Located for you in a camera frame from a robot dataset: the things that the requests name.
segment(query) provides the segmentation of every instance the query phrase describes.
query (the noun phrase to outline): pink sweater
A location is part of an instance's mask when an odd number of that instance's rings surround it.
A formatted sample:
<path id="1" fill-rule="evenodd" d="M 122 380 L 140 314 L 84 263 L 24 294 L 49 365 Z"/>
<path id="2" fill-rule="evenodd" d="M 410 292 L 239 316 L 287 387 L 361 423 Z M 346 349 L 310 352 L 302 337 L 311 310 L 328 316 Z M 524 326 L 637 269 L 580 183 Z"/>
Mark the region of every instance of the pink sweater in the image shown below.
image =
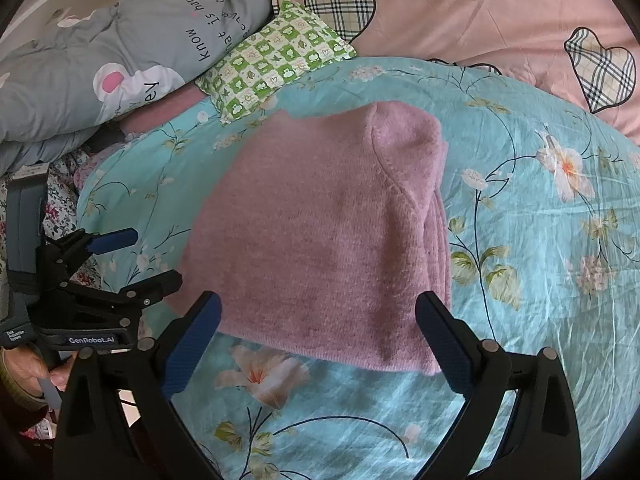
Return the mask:
<path id="1" fill-rule="evenodd" d="M 374 370 L 437 362 L 415 300 L 450 303 L 440 123 L 400 102 L 322 118 L 279 111 L 207 199 L 169 304 L 222 298 L 220 331 Z"/>

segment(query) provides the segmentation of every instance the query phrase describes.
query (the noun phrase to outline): blue bed sheet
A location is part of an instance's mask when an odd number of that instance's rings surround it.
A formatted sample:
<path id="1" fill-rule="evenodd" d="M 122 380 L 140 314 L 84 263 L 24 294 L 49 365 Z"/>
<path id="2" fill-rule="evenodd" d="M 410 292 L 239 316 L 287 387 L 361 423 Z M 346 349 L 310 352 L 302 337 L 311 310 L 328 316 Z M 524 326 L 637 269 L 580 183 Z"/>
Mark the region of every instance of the blue bed sheet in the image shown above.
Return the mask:
<path id="1" fill-rule="evenodd" d="M 640 402 L 640 150 L 521 82 L 361 58 L 311 73 L 229 126 L 203 101 L 115 153 L 85 185 L 83 228 L 140 234 L 135 247 L 100 259 L 105 288 L 178 264 L 204 198 L 275 109 L 323 116 L 380 100 L 442 123 L 452 312 L 508 351 L 558 350 L 587 476 Z M 172 314 L 161 304 L 145 317 L 158 334 Z M 361 370 L 217 334 L 173 402 L 225 478 L 360 480 L 412 478 L 463 399 L 441 374 Z M 512 402 L 505 398 L 477 468 L 490 462 Z"/>

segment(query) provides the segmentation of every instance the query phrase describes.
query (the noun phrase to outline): gray blanket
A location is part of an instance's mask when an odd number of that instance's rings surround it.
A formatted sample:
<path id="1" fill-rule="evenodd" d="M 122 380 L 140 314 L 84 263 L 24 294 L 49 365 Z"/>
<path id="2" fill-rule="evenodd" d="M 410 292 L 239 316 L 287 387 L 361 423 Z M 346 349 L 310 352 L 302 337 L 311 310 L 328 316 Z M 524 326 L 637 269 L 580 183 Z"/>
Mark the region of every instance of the gray blanket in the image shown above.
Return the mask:
<path id="1" fill-rule="evenodd" d="M 194 79 L 261 28 L 271 0 L 121 0 L 0 61 L 0 175 Z"/>

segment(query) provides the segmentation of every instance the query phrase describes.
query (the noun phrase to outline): metal screw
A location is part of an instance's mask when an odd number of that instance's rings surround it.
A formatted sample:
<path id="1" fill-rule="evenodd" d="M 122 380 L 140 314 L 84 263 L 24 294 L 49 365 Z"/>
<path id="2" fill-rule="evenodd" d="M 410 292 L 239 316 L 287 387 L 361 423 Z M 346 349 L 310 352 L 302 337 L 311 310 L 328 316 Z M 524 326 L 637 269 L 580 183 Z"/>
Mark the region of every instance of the metal screw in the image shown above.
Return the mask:
<path id="1" fill-rule="evenodd" d="M 484 348 L 487 352 L 494 353 L 498 351 L 500 345 L 498 345 L 498 343 L 493 339 L 485 339 L 484 341 L 482 341 L 482 348 Z"/>
<path id="2" fill-rule="evenodd" d="M 156 340 L 152 337 L 145 337 L 138 341 L 138 350 L 142 352 L 146 352 L 147 350 L 151 350 L 156 344 Z"/>
<path id="3" fill-rule="evenodd" d="M 545 349 L 543 349 L 542 353 L 550 361 L 553 361 L 555 358 L 558 357 L 558 354 L 556 353 L 556 351 L 553 348 L 549 347 L 549 346 L 547 346 Z"/>
<path id="4" fill-rule="evenodd" d="M 80 359 L 88 359 L 94 354 L 94 349 L 90 346 L 85 346 L 81 351 L 78 352 L 78 358 Z"/>

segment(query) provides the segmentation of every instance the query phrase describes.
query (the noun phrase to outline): small pillow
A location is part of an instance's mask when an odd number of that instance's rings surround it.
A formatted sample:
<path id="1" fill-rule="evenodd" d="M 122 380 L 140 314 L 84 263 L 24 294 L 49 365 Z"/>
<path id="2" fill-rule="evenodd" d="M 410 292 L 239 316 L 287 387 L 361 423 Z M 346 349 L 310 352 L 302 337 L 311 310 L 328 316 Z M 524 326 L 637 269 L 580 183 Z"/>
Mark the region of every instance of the small pillow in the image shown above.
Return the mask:
<path id="1" fill-rule="evenodd" d="M 252 113 L 285 83 L 356 56 L 355 49 L 314 13 L 284 0 L 279 16 L 196 79 L 229 124 Z"/>

